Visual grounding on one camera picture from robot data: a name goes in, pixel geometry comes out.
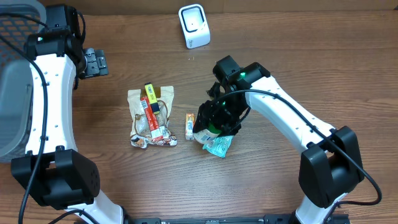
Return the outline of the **green lid round jar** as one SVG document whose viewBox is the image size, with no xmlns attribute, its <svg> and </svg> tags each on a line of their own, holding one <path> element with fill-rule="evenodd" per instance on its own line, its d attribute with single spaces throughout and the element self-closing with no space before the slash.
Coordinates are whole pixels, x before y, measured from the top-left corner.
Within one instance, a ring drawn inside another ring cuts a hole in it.
<svg viewBox="0 0 398 224">
<path fill-rule="evenodd" d="M 221 130 L 215 128 L 211 123 L 209 126 L 197 133 L 193 134 L 193 137 L 200 144 L 208 144 L 216 139 L 221 134 Z"/>
</svg>

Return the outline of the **small orange white box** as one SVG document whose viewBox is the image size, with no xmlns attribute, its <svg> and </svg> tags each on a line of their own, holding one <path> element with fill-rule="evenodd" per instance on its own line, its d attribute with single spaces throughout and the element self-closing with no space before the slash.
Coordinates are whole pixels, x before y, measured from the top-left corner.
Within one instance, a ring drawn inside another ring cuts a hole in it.
<svg viewBox="0 0 398 224">
<path fill-rule="evenodd" d="M 195 115 L 193 113 L 187 113 L 185 118 L 185 139 L 193 140 L 193 126 L 195 124 Z"/>
</svg>

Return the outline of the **red white stick packet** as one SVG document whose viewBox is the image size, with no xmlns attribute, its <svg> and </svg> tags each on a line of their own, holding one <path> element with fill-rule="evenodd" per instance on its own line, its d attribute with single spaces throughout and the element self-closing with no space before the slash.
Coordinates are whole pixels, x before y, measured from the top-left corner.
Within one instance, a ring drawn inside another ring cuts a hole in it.
<svg viewBox="0 0 398 224">
<path fill-rule="evenodd" d="M 144 109 L 144 112 L 146 114 L 147 122 L 149 124 L 149 129 L 150 129 L 150 134 L 152 137 L 153 141 L 160 141 L 163 140 L 164 136 L 159 128 L 159 124 L 157 122 L 157 119 L 155 117 L 155 114 L 152 111 L 152 108 L 149 104 L 149 99 L 146 96 L 143 96 L 140 98 L 141 105 Z"/>
</svg>

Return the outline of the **beige brown snack bag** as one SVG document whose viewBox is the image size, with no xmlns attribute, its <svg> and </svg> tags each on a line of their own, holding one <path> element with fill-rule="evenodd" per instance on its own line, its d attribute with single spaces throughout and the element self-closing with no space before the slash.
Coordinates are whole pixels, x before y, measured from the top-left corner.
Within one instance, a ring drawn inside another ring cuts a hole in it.
<svg viewBox="0 0 398 224">
<path fill-rule="evenodd" d="M 174 99 L 174 87 L 155 87 L 154 91 L 160 109 L 159 114 L 155 114 L 154 116 L 156 118 L 157 124 L 159 125 L 159 133 L 161 133 L 163 136 L 163 138 L 159 140 L 153 140 L 154 132 L 150 129 L 150 124 L 145 112 L 145 108 L 150 108 L 148 101 L 147 103 L 143 102 L 143 97 L 146 96 L 145 89 L 129 90 L 127 92 L 127 101 L 129 103 L 129 110 L 132 118 L 130 142 L 134 147 L 145 149 L 148 147 L 148 145 L 177 145 L 177 137 L 169 130 L 169 119 Z"/>
</svg>

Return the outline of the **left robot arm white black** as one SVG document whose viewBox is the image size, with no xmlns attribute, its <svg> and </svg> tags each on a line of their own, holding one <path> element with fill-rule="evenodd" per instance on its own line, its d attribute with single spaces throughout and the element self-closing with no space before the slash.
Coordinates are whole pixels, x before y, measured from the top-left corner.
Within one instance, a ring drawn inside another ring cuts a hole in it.
<svg viewBox="0 0 398 224">
<path fill-rule="evenodd" d="M 1 161 L 25 190 L 21 210 L 32 198 L 83 223 L 131 223 L 73 135 L 73 90 L 109 72 L 104 52 L 84 48 L 85 37 L 74 7 L 1 2 Z"/>
</svg>

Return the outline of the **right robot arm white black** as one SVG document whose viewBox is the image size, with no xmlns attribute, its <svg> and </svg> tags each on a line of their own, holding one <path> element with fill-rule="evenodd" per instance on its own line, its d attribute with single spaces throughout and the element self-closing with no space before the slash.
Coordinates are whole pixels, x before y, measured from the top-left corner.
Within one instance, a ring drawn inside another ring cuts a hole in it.
<svg viewBox="0 0 398 224">
<path fill-rule="evenodd" d="M 268 119 L 300 154 L 298 182 L 304 193 L 291 214 L 265 215 L 264 223 L 349 223 L 347 215 L 334 211 L 342 205 L 377 205 L 382 192 L 363 169 L 359 142 L 347 126 L 340 129 L 318 119 L 289 96 L 270 71 L 260 63 L 239 66 L 228 55 L 216 62 L 217 81 L 207 91 L 193 125 L 193 137 L 205 145 L 222 136 L 234 136 L 251 110 Z M 373 185 L 377 198 L 354 202 L 344 197 L 364 179 Z"/>
</svg>

